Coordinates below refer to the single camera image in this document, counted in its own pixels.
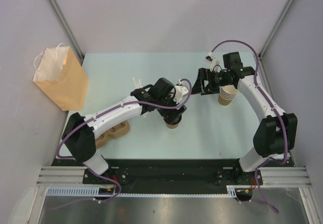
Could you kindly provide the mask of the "black plastic cup lid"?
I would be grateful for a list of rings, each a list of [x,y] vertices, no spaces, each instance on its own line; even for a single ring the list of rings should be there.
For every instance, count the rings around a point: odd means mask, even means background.
[[[177,125],[181,121],[182,117],[179,116],[177,118],[164,118],[164,122],[168,125]]]

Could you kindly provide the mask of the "single brown paper cup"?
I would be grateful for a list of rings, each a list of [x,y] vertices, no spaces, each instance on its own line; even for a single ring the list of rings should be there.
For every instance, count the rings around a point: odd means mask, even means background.
[[[176,124],[168,124],[168,123],[166,123],[166,126],[167,126],[169,129],[175,129],[175,128],[177,128],[177,127],[178,127],[178,125],[179,125],[179,123],[176,123]]]

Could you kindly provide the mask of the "brown paper bag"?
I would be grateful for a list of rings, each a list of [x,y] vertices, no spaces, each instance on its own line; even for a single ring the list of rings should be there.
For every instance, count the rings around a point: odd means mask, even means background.
[[[84,106],[88,77],[73,49],[63,43],[47,47],[33,61],[33,82],[63,111]]]

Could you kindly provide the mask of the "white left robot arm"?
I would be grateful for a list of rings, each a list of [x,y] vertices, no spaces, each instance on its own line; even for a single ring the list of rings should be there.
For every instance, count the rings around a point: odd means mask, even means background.
[[[179,80],[174,85],[166,78],[155,84],[137,87],[120,102],[93,114],[72,114],[65,126],[61,144],[65,145],[77,163],[94,172],[94,178],[107,183],[112,172],[104,157],[98,153],[96,139],[107,130],[131,118],[158,111],[168,125],[177,125],[186,110],[192,87],[185,87]]]

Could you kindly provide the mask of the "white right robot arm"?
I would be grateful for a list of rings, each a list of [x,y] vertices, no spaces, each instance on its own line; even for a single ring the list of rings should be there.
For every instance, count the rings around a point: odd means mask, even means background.
[[[253,137],[253,147],[239,159],[240,167],[233,171],[233,179],[238,184],[245,184],[255,170],[267,160],[287,155],[295,146],[298,119],[294,113],[286,113],[279,107],[262,84],[258,81],[255,69],[245,67],[238,52],[223,55],[224,67],[209,52],[206,60],[210,67],[200,68],[192,88],[192,94],[218,94],[218,102],[228,105],[241,93],[254,110],[259,126]]]

